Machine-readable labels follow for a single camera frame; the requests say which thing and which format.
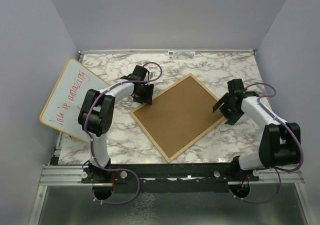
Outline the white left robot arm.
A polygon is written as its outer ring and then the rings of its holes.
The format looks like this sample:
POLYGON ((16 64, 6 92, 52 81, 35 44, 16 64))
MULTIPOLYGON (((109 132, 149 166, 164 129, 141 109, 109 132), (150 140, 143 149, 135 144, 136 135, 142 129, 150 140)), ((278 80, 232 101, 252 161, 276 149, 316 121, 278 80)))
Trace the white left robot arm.
POLYGON ((127 97, 139 104, 152 104, 154 85, 146 66, 136 65, 132 73, 122 76, 114 85, 101 90, 89 89, 84 97, 77 120, 89 136, 88 170, 101 183, 111 175, 106 134, 112 125, 115 105, 127 97))

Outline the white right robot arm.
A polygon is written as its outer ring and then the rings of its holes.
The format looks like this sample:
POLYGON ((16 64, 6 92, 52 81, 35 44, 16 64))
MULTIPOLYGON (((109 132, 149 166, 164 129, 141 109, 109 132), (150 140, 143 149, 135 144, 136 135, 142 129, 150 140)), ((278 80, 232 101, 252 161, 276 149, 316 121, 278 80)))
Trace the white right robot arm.
POLYGON ((244 114, 248 115, 263 130, 258 151, 233 158, 229 174, 240 181, 248 170, 272 168, 287 173, 295 172, 304 162, 301 146, 301 128, 295 122, 287 122, 266 107, 263 96, 249 91, 242 79, 227 83, 225 93, 212 107, 220 111, 227 125, 234 125, 244 114))

